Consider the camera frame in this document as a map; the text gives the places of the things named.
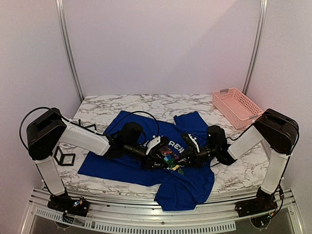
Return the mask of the silver round brooch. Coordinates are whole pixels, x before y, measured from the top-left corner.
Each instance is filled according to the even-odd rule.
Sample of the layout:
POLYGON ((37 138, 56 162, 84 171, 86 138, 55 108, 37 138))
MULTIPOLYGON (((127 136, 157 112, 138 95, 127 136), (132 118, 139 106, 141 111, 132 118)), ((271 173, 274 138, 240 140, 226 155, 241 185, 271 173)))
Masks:
POLYGON ((183 172, 183 170, 182 170, 181 168, 178 168, 178 169, 177 169, 177 172, 178 172, 180 175, 184 175, 184 172, 183 172))

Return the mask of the blue printed t-shirt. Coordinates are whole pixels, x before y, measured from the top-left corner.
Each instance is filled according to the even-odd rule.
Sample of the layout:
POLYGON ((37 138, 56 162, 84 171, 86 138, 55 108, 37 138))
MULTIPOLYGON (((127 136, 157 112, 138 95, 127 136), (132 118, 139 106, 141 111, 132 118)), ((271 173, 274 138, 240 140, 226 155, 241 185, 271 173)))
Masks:
MULTIPOLYGON (((105 133, 114 134, 128 122, 136 122, 142 126, 145 134, 139 138, 139 143, 148 143, 156 133, 168 137, 167 149, 174 156, 186 150, 186 143, 181 138, 182 133, 197 137, 200 146, 206 143, 208 125, 197 111, 174 116, 173 123, 154 121, 149 117, 120 111, 106 128, 105 133)), ((145 170, 139 161, 128 155, 107 159, 89 152, 78 173, 142 186, 158 184, 155 201, 164 211, 193 210, 197 204, 204 203, 209 197, 215 175, 209 162, 200 168, 184 167, 182 171, 179 173, 167 169, 145 170)))

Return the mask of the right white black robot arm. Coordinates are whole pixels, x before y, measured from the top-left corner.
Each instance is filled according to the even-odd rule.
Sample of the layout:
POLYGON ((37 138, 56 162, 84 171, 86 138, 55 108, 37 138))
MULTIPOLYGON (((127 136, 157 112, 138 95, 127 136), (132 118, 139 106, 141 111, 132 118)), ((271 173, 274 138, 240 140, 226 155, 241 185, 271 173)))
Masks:
POLYGON ((269 164, 259 188, 262 194, 252 202, 254 211, 261 213, 271 204, 268 195, 273 194, 281 183, 299 140, 299 125, 294 119, 267 109, 231 142, 228 142, 225 130, 218 125, 207 128, 203 146, 191 134, 182 134, 182 139, 187 150, 178 161, 197 168, 213 158, 221 164, 232 165, 253 148, 261 146, 269 164))

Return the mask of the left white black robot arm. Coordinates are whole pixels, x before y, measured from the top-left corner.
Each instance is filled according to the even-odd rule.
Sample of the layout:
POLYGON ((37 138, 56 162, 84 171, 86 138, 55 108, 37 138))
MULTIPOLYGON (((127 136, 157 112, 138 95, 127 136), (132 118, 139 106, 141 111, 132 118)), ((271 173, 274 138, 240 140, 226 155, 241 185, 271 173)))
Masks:
POLYGON ((27 142, 24 143, 29 156, 35 162, 53 203, 63 212, 73 204, 67 197, 66 187, 59 176, 57 166, 64 166, 62 158, 75 158, 74 151, 62 151, 63 145, 72 150, 80 148, 105 158, 119 158, 123 154, 133 154, 139 160, 152 156, 161 143, 159 135, 153 137, 146 146, 137 143, 144 133, 136 123, 126 123, 116 135, 100 134, 65 118, 57 108, 44 108, 46 111, 26 128, 27 142))

